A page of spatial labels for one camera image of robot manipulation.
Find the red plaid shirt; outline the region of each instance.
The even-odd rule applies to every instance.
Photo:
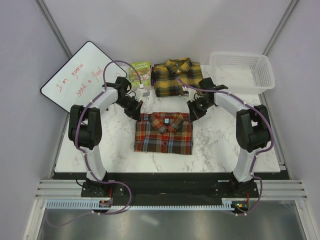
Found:
[[[141,121],[135,124],[134,150],[191,155],[193,125],[188,113],[141,113]]]

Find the red handwriting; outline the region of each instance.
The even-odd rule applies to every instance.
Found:
[[[59,88],[60,88],[60,92],[62,91],[62,87],[63,87],[63,86],[60,86],[59,84],[57,84],[56,87],[59,87]]]
[[[71,73],[71,75],[72,75],[72,76],[76,76],[76,79],[79,79],[77,73],[80,71],[80,69],[81,69],[83,66],[84,66],[83,64],[80,64],[80,65]]]
[[[66,84],[67,81],[69,81],[69,80],[65,78],[65,79],[63,79],[62,83],[63,83],[63,84]],[[61,85],[57,84],[57,85],[55,85],[55,86],[58,87],[58,88],[60,88],[60,92],[62,91],[62,87],[63,87],[62,84],[61,84]]]
[[[81,97],[81,95],[84,93],[85,89],[87,88],[86,85],[84,85],[83,83],[81,84],[81,88],[76,92],[76,94],[78,94],[79,97]]]
[[[99,71],[92,71],[91,74],[93,77],[95,77],[96,82],[99,82],[99,79],[97,78],[103,71],[98,67]]]

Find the small white object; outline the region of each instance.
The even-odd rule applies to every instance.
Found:
[[[195,97],[195,94],[197,93],[197,91],[194,89],[191,89],[191,88],[187,88],[187,91],[189,92],[190,101],[193,102],[194,100],[196,100],[194,97]]]
[[[238,94],[261,94],[276,86],[269,58],[262,54],[213,52],[210,76],[216,85]]]
[[[142,98],[148,97],[150,95],[150,92],[145,88],[138,88],[135,91],[135,99],[140,102]]]

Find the yellow plaid shirt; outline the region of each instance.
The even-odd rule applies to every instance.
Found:
[[[177,81],[180,78],[184,83],[199,88],[203,79],[200,63],[191,62],[190,58],[167,60],[164,64],[154,65],[154,90],[157,97],[181,96],[187,94],[183,85]]]

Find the floor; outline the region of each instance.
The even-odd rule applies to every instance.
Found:
[[[88,210],[46,210],[54,225]],[[221,211],[129,210],[86,215],[64,227],[43,222],[38,240],[305,240],[294,202],[260,202],[247,216]]]

